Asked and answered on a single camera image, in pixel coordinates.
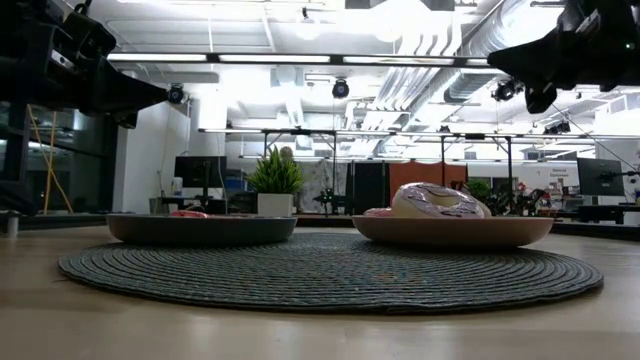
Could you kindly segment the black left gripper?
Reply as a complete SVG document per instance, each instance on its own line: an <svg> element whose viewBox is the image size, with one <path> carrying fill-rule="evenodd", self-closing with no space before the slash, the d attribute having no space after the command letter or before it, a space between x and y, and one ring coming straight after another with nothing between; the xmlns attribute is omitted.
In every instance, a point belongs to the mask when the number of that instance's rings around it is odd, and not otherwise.
<svg viewBox="0 0 640 360"><path fill-rule="evenodd" d="M52 103L68 105L87 116L104 117L135 129L138 111L165 102L167 90L115 69L107 59L81 67L59 52L51 54L47 75L60 90Z"/></svg>

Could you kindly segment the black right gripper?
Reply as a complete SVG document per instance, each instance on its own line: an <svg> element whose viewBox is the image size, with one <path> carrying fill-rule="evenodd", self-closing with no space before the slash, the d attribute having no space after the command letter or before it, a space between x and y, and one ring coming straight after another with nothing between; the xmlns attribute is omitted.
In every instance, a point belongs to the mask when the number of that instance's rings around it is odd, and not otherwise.
<svg viewBox="0 0 640 360"><path fill-rule="evenodd" d="M544 37L496 50L488 64L525 82L525 101L531 114L545 112L556 100L557 90L578 84L614 87L612 57L577 33L553 30Z"/></svg>

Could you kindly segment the large purple glazed donut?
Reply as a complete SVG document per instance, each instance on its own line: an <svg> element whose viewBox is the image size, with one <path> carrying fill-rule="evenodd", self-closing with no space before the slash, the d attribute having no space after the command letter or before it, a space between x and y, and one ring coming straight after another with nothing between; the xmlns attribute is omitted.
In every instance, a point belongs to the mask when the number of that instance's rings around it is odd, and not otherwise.
<svg viewBox="0 0 640 360"><path fill-rule="evenodd" d="M402 218L487 219L489 208L473 196L444 186L416 182L400 186L391 213Z"/></svg>

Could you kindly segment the black computer monitor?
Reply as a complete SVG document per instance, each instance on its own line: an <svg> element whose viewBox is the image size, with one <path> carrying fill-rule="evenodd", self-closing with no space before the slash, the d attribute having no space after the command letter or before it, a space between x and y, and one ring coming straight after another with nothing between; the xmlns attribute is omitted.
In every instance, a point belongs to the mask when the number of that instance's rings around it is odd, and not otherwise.
<svg viewBox="0 0 640 360"><path fill-rule="evenodd" d="M581 195L624 196L621 163L606 159L577 159Z"/></svg>
<svg viewBox="0 0 640 360"><path fill-rule="evenodd" d="M178 156L174 176L182 179L184 188L222 188L226 177L226 156Z"/></svg>

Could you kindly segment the green leafy office plant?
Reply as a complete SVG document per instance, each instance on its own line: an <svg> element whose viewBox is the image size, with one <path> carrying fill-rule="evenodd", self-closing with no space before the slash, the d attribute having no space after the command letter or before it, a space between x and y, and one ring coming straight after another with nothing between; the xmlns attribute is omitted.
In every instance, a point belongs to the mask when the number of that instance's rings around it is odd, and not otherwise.
<svg viewBox="0 0 640 360"><path fill-rule="evenodd" d="M492 195L492 188L486 180L470 179L466 186L469 194L481 202L487 201Z"/></svg>

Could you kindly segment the long ceiling light bar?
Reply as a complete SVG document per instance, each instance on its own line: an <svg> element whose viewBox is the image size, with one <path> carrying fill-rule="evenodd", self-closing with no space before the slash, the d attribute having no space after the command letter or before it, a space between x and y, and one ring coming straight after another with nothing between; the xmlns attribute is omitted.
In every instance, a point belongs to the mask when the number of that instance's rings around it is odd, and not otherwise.
<svg viewBox="0 0 640 360"><path fill-rule="evenodd" d="M112 53L113 63L229 65L329 65L489 69L485 58L459 56L342 55L287 53Z"/></svg>

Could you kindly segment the black desk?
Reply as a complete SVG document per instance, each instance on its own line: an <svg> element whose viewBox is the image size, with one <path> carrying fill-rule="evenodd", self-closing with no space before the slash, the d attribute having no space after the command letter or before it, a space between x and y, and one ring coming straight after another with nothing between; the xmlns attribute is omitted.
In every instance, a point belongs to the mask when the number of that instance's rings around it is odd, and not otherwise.
<svg viewBox="0 0 640 360"><path fill-rule="evenodd" d="M614 221L617 225L623 225L627 212L640 213L640 205L582 205L578 207L578 218L585 223Z"/></svg>

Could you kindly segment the orange fabric curtain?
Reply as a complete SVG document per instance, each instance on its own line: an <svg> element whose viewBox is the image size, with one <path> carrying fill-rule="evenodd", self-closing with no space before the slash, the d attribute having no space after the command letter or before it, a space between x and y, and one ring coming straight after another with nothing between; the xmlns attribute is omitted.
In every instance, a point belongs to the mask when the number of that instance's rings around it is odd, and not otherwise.
<svg viewBox="0 0 640 360"><path fill-rule="evenodd" d="M391 213L394 217L419 217L417 210L406 207L400 201L400 209L394 210L394 199L399 188L409 183L431 183L450 187L453 182L466 183L468 169L466 165L451 165L443 162L423 164L415 161L389 165L389 194Z"/></svg>

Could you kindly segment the green plant in white pot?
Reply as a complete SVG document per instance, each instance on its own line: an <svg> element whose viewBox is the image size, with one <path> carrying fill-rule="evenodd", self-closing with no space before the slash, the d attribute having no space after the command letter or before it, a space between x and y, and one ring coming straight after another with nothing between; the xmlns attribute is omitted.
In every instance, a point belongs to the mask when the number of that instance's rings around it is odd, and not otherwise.
<svg viewBox="0 0 640 360"><path fill-rule="evenodd" d="M261 217L291 217L294 196L303 187L303 175L298 168L285 168L279 164L279 148L267 150L267 155L257 160L255 171L249 177L249 185L257 193L257 213Z"/></svg>

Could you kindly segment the pink round plate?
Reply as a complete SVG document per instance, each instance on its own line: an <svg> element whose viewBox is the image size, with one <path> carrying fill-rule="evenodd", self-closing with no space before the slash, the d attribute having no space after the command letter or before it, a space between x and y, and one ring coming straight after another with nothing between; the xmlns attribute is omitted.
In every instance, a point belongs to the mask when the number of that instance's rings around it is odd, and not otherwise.
<svg viewBox="0 0 640 360"><path fill-rule="evenodd" d="M354 227L372 242L444 249L511 249L533 244L551 230L543 217L403 218L354 216Z"/></svg>

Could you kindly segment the black fabric panel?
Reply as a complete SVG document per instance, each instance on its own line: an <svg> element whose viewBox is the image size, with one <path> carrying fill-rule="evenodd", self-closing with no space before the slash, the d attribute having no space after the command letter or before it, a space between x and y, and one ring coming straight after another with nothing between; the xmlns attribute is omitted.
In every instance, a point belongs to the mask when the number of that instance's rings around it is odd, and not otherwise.
<svg viewBox="0 0 640 360"><path fill-rule="evenodd" d="M390 204L389 164L353 162L347 167L345 196L353 215L363 215L371 208Z"/></svg>

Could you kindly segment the grey patterned fabric panel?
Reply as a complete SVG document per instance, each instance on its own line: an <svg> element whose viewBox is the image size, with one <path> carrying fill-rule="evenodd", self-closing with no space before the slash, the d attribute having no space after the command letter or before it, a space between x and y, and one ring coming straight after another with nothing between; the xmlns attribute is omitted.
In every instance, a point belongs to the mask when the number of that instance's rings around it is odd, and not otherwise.
<svg viewBox="0 0 640 360"><path fill-rule="evenodd" d="M336 164L336 174L333 174L333 162L320 160L317 162L301 162L299 167L303 175L303 187L297 197L297 209L302 213L323 213L324 206L314 198L332 186L336 180L334 193L344 195L347 181L346 163Z"/></svg>

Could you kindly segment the black robot with green light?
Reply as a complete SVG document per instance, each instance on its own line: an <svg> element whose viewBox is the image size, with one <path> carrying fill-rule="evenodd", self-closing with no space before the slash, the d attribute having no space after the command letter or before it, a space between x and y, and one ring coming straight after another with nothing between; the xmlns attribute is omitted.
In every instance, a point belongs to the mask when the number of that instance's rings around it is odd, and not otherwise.
<svg viewBox="0 0 640 360"><path fill-rule="evenodd" d="M320 194L314 197L313 200L322 205L326 216L329 214L338 215L339 209L345 208L348 203L348 198L346 196L335 194L332 188L321 190Z"/></svg>

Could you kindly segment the silver ventilation duct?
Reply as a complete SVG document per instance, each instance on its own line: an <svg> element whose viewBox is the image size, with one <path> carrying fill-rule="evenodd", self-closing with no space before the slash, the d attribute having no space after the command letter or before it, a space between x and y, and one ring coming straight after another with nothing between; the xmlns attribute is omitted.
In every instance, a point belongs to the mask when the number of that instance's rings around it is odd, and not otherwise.
<svg viewBox="0 0 640 360"><path fill-rule="evenodd" d="M458 52L463 57L487 57L490 53L537 40L555 26L564 9L543 5L553 0L504 0ZM463 103L493 79L492 74L468 73L467 69L448 69L451 83L444 90L447 103Z"/></svg>

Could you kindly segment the tall black metal frame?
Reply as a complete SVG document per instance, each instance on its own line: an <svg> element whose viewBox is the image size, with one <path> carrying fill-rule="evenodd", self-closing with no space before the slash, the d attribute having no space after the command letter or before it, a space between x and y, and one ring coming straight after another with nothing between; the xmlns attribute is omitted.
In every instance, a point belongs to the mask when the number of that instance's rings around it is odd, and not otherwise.
<svg viewBox="0 0 640 360"><path fill-rule="evenodd" d="M324 135L327 136L332 136L334 139L333 143L330 143L330 145L332 145L332 147L334 148L334 155L337 152L337 139L339 135L348 135L346 132L340 132L340 131L329 131L329 130L304 130L304 129L293 129L293 130L261 130L261 133L264 134L265 137L265 144L266 141L268 140L268 135L269 134L278 134L278 135L282 135L282 134L288 134L288 135L302 135L302 136L306 136L306 137L313 137L313 136L318 136L318 137L322 137ZM508 172L509 172L509 176L508 176L508 180L513 182L513 175L512 175L512 154L511 154L511 143L512 143L512 139L513 136L506 136L506 135L485 135L485 134L480 134L480 133L465 133L465 134L458 134L458 133L451 133L449 135L446 135L445 133L437 133L437 136L435 136L437 139L439 139L439 144L441 147L441 153L440 153L440 162L443 163L447 163L445 160L445 140L450 138L450 139L454 139L454 140L498 140L498 139L504 139L504 141L506 141L507 144L507 148L505 148L506 152L507 152L507 163L508 163ZM265 153L262 157L267 155L267 150L269 149L269 145L265 145ZM407 160L406 162L403 163L407 163L407 162L411 162L411 161L415 161L416 162L417 159L411 158L409 160ZM353 162L385 162L388 163L389 165L392 164L392 161L390 160L390 158L387 158L386 160L373 160L373 158L366 158L364 160L360 159L360 160L349 160L351 163ZM464 185L467 184L466 183L458 183L458 182L453 182L451 184L450 187L447 188L451 188L454 190L459 190L460 188L464 187Z"/></svg>

